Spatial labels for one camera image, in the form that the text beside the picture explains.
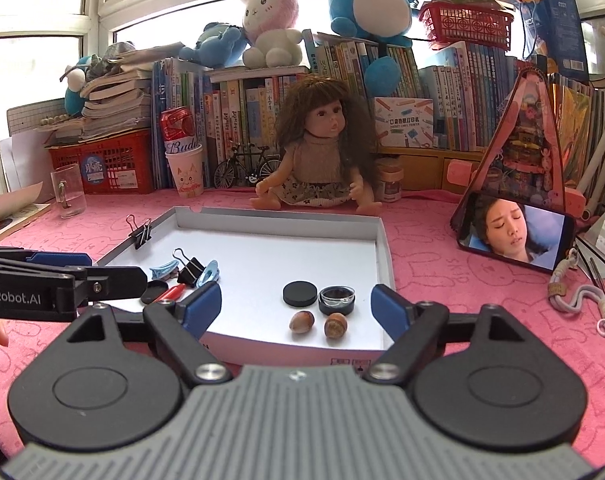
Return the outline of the small brown-lid jar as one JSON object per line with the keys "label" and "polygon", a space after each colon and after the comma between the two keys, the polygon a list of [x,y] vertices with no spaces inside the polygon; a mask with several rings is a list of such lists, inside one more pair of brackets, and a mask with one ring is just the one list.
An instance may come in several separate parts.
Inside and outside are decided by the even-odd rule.
{"label": "small brown-lid jar", "polygon": [[403,197],[403,166],[397,158],[378,158],[375,161],[379,172],[379,183],[375,198],[383,203],[394,203]]}

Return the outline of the black round lid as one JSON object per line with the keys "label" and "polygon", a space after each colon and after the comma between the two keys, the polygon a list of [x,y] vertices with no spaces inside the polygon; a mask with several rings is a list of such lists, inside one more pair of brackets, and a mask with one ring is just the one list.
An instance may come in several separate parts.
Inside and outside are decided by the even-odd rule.
{"label": "black round lid", "polygon": [[144,290],[140,300],[142,304],[153,304],[153,302],[160,296],[164,295],[169,289],[167,282],[163,280],[152,280],[147,283],[146,289]]}

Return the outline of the black round disc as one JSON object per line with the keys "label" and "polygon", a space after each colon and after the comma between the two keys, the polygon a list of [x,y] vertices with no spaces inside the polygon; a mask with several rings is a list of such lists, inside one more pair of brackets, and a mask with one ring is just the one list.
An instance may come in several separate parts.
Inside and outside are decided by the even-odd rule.
{"label": "black round disc", "polygon": [[308,281],[293,281],[283,287],[282,297],[291,307],[309,307],[317,301],[318,289]]}

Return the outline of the long-haired doll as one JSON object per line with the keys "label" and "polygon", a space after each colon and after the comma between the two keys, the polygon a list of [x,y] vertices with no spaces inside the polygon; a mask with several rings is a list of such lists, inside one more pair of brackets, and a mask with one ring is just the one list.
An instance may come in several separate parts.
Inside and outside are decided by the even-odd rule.
{"label": "long-haired doll", "polygon": [[280,165],[256,184],[254,208],[353,202],[358,214],[380,213],[375,127],[344,81],[308,75],[293,84],[276,121],[276,144]]}

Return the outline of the dark brown acorn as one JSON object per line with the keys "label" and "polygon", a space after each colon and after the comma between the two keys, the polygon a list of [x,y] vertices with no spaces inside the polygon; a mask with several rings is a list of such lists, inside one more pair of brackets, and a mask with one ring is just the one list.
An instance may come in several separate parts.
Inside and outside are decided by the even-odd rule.
{"label": "dark brown acorn", "polygon": [[347,332],[348,322],[342,313],[330,314],[324,323],[324,334],[327,339],[341,339]]}

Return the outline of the black binder clip on edge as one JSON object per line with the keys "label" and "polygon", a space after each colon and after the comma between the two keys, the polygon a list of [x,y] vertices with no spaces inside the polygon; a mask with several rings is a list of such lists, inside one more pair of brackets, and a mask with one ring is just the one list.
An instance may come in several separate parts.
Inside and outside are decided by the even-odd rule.
{"label": "black binder clip on edge", "polygon": [[152,219],[146,218],[141,224],[138,224],[136,223],[135,216],[128,214],[126,222],[130,228],[129,237],[133,242],[134,248],[140,249],[152,237]]}

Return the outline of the stack of books on crate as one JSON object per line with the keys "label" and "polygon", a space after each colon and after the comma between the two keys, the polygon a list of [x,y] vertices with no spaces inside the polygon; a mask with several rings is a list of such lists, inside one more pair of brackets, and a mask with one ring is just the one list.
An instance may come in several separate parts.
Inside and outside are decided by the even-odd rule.
{"label": "stack of books on crate", "polygon": [[115,42],[102,55],[91,54],[69,65],[62,114],[45,117],[48,148],[88,142],[150,125],[152,72],[147,65],[124,65],[134,51],[130,42]]}

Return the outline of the blue white plush toy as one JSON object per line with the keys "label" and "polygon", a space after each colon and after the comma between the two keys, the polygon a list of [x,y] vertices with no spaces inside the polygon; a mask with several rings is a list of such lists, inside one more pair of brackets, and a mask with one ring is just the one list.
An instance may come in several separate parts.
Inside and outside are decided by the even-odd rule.
{"label": "blue white plush toy", "polygon": [[417,0],[329,0],[331,29],[336,35],[372,40],[379,57],[365,70],[365,89],[371,98],[391,96],[400,81],[399,64],[386,53],[389,46],[409,48],[406,36]]}

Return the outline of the blue cardboard box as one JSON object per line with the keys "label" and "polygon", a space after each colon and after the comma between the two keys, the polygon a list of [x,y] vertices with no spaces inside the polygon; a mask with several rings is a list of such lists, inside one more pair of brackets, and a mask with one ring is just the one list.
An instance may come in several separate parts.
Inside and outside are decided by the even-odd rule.
{"label": "blue cardboard box", "polygon": [[576,0],[511,0],[521,16],[523,58],[544,56],[549,73],[587,84],[588,62]]}

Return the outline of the pink bunny-print table cloth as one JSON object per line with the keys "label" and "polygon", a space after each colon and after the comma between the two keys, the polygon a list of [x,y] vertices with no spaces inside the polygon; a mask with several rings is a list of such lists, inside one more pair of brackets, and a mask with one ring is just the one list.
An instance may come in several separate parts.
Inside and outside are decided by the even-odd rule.
{"label": "pink bunny-print table cloth", "polygon": [[[175,192],[91,195],[80,216],[62,220],[49,210],[7,237],[10,246],[85,252],[102,257],[129,233],[126,218],[157,218],[181,205]],[[383,221],[401,295],[437,300],[455,312],[485,302],[501,304],[580,374],[589,403],[575,447],[595,466],[605,464],[605,339],[595,323],[598,308],[585,302],[565,318],[549,305],[545,274],[462,252],[449,229],[452,203],[404,198],[383,209]]]}

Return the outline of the clear acrylic block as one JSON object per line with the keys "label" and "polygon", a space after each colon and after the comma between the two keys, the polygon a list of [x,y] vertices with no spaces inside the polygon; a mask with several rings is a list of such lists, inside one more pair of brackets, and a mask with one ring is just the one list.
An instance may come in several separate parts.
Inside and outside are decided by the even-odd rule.
{"label": "clear acrylic block", "polygon": [[75,217],[86,210],[82,175],[76,162],[52,171],[51,180],[60,218]]}

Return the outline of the red plastic crate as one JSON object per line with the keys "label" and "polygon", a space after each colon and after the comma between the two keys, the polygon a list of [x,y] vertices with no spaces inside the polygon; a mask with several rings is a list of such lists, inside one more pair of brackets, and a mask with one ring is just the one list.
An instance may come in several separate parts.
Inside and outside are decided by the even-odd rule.
{"label": "red plastic crate", "polygon": [[79,165],[86,194],[147,194],[155,190],[150,130],[139,129],[83,143],[51,146],[55,169]]}

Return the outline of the blue clip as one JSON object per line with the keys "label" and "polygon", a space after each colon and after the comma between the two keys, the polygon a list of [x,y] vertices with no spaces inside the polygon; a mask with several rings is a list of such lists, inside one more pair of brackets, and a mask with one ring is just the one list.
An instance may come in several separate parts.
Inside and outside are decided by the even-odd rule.
{"label": "blue clip", "polygon": [[160,266],[155,266],[155,268],[150,268],[150,273],[152,273],[152,278],[154,281],[167,281],[176,276],[178,273],[178,268],[179,261],[173,259],[170,262],[161,264]]}
{"label": "blue clip", "polygon": [[201,288],[208,283],[217,282],[219,278],[219,266],[216,260],[211,260],[210,263],[205,266],[202,274],[196,281],[196,287]]}

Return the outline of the miniature black bicycle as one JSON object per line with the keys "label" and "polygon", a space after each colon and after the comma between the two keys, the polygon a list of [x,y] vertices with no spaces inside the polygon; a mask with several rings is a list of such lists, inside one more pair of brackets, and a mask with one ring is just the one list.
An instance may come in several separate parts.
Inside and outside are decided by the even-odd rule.
{"label": "miniature black bicycle", "polygon": [[216,188],[255,186],[280,166],[281,158],[271,153],[267,146],[254,143],[236,144],[229,158],[214,170]]}

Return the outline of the red basket on books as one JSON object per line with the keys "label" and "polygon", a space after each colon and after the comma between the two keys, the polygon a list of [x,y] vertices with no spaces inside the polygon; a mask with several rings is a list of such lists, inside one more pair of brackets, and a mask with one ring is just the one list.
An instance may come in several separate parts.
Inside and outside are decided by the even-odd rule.
{"label": "red basket on books", "polygon": [[419,20],[425,26],[433,49],[458,41],[504,51],[511,49],[513,16],[509,12],[485,6],[432,1],[423,4]]}

